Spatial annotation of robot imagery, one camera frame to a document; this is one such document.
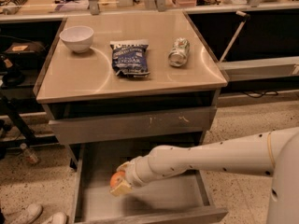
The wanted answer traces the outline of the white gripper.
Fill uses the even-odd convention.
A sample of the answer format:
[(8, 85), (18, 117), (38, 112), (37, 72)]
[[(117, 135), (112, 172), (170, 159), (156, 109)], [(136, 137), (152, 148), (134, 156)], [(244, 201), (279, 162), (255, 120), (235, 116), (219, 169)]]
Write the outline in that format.
[(142, 188), (162, 177), (151, 170), (148, 156), (139, 156), (121, 164), (117, 172), (125, 172), (125, 180), (115, 183), (110, 188), (110, 193), (115, 197), (130, 193), (132, 187)]

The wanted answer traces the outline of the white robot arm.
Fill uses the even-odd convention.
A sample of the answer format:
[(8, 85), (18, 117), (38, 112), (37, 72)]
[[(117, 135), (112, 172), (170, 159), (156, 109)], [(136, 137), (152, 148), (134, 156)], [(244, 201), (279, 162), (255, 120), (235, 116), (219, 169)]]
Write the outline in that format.
[(148, 155), (120, 165), (110, 179), (110, 193), (127, 194), (188, 170), (269, 175), (266, 224), (299, 224), (298, 127), (197, 147), (157, 146)]

